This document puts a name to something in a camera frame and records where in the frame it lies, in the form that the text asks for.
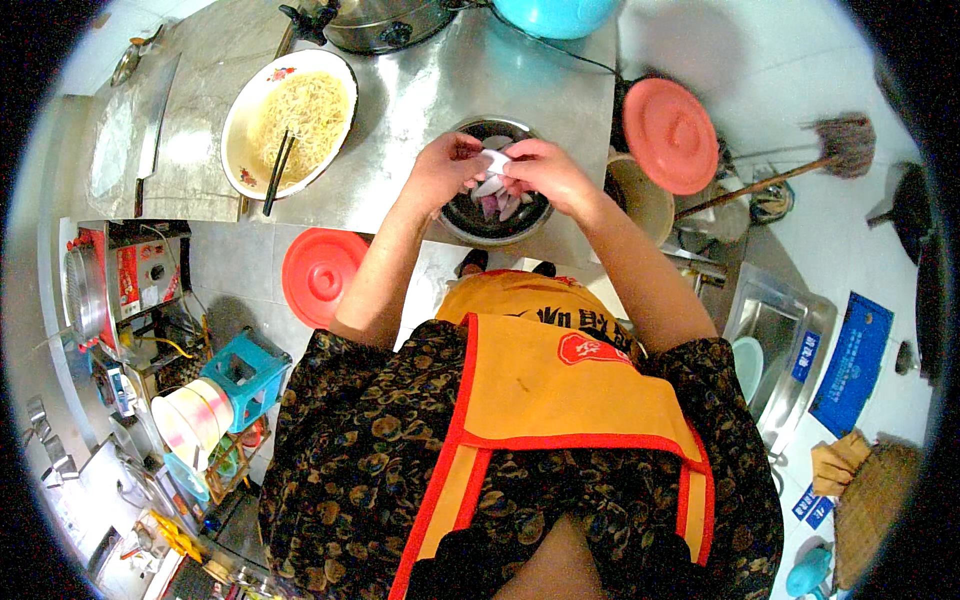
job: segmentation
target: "shoe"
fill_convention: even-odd
[[[481,271],[487,270],[487,263],[490,261],[490,255],[485,250],[478,250],[474,248],[470,252],[467,252],[467,255],[464,256],[464,259],[460,261],[460,264],[457,265],[457,268],[454,269],[453,273],[456,274],[457,278],[463,276],[464,267],[467,265],[476,265],[480,267]]]
[[[555,277],[557,276],[557,265],[544,260],[534,268],[534,273],[544,277]]]

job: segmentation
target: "hand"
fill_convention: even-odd
[[[514,196],[536,191],[565,215],[576,218],[603,192],[560,146],[541,139],[517,142],[504,153],[513,159],[504,166],[503,183]]]
[[[410,178],[400,194],[423,215],[436,218],[444,204],[464,187],[483,180],[491,160],[481,156],[483,144],[465,133],[444,133],[426,145],[417,156]]]

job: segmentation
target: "chopsticks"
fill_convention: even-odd
[[[297,139],[290,134],[290,130],[283,132],[283,140],[280,142],[280,149],[276,151],[274,172],[270,175],[270,184],[267,185],[267,198],[263,203],[263,216],[265,217],[270,216],[270,211],[274,207],[274,200],[276,200],[276,189],[280,185],[280,177],[283,175],[284,167],[287,166],[287,157],[290,155],[290,150],[294,147],[295,141],[297,141]]]

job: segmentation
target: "blue sign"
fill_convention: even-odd
[[[800,348],[800,354],[797,355],[797,362],[793,364],[793,378],[804,383],[806,376],[810,374],[810,366],[813,364],[813,357],[817,355],[817,348],[820,346],[820,336],[809,329],[804,334],[804,344]]]
[[[893,321],[892,312],[850,292],[827,374],[810,403],[810,414],[837,438],[853,431],[874,391]]]
[[[797,503],[793,505],[793,516],[795,516],[797,520],[804,520],[804,517],[810,512],[813,505],[817,503],[817,498],[819,497],[818,495],[813,495],[813,484],[811,483],[807,486],[806,492],[804,492],[800,500],[797,500]]]
[[[833,501],[825,496],[821,496],[820,501],[813,507],[810,514],[806,516],[806,524],[813,529],[820,527],[820,523],[824,522],[824,519],[827,518],[827,515],[829,515],[829,512],[832,510]]]

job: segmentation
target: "noodles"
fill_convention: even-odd
[[[344,130],[347,112],[343,83],[322,71],[287,76],[270,92],[247,139],[266,174],[274,170],[284,131],[297,139],[277,189],[297,183],[324,162]]]

